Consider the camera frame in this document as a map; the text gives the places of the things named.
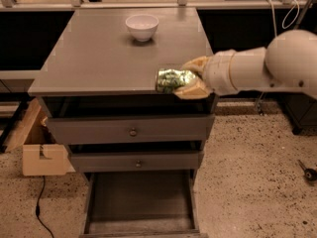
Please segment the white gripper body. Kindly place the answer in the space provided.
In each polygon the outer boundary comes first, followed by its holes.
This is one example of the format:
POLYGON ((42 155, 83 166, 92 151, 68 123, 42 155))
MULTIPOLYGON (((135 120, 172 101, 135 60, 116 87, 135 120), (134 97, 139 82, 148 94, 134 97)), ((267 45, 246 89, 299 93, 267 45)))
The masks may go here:
POLYGON ((225 96, 238 92, 230 76, 231 61, 235 53, 234 50, 228 50, 208 58, 204 66, 203 79, 212 93, 225 96))

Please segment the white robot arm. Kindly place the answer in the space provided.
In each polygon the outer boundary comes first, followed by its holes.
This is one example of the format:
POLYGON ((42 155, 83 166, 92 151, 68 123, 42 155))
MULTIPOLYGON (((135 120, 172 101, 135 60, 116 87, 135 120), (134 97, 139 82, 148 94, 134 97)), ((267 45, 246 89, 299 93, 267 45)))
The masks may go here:
POLYGON ((228 50, 193 59, 182 66, 199 74, 194 82, 175 90, 181 99, 202 99, 215 93, 241 91, 295 92, 317 98, 317 35, 286 31, 267 47, 228 50))

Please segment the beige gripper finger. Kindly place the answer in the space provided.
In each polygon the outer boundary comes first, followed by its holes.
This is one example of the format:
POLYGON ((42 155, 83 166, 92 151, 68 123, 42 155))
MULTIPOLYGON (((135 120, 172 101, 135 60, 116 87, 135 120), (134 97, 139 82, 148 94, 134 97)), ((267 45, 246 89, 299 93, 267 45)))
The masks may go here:
POLYGON ((210 60, 209 57, 203 56, 196 59, 192 59, 181 66, 181 70, 189 70, 200 77, 205 73, 205 67, 210 60))
POLYGON ((200 78, 191 80, 189 84, 177 88, 174 92, 178 98, 188 100, 207 98, 210 93, 211 90, 200 78))

